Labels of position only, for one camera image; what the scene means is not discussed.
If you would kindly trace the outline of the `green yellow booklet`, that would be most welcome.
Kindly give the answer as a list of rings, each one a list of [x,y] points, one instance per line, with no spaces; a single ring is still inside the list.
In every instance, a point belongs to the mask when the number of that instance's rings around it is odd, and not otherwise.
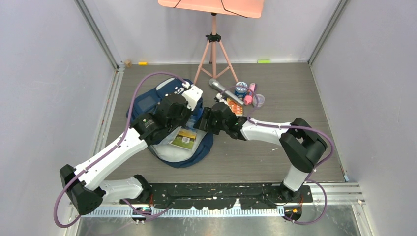
[[[188,128],[181,128],[176,137],[171,142],[171,145],[187,150],[192,150],[196,141],[196,137],[196,131]]]

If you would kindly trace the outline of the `navy blue student backpack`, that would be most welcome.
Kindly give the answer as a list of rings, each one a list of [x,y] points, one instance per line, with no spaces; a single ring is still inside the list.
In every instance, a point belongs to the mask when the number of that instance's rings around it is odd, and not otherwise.
[[[155,113],[157,104],[162,101],[166,94],[178,93],[184,91],[181,85],[182,81],[176,78],[169,78],[159,83],[155,88],[137,96],[131,113],[130,122],[133,122],[143,113]],[[179,129],[173,131],[168,137],[158,144],[148,147],[148,150],[159,160],[174,168],[190,167],[203,160],[210,152],[213,146],[213,135],[193,128],[194,124],[200,118],[203,112],[203,101],[199,100],[196,109],[193,111],[190,119],[183,128],[192,129],[197,132],[196,141],[192,150],[183,149],[171,145]]]

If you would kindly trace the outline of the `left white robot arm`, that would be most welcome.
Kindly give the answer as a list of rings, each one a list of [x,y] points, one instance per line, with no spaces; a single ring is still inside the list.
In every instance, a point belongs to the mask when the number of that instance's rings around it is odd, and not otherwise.
[[[148,182],[141,176],[106,181],[105,178],[133,155],[154,145],[189,120],[201,99],[192,95],[171,93],[165,96],[153,113],[142,113],[128,124],[127,131],[89,160],[72,167],[65,165],[60,176],[66,193],[80,215],[94,211],[104,202],[135,199],[146,203],[151,196]]]

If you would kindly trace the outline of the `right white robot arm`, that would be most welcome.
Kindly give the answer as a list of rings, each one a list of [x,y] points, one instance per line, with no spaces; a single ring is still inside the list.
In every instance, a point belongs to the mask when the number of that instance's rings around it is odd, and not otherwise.
[[[291,163],[278,190],[286,202],[293,202],[300,196],[301,186],[328,147],[326,141],[301,118],[293,122],[273,123],[238,117],[224,103],[205,107],[194,128],[216,135],[224,131],[236,140],[280,145]]]

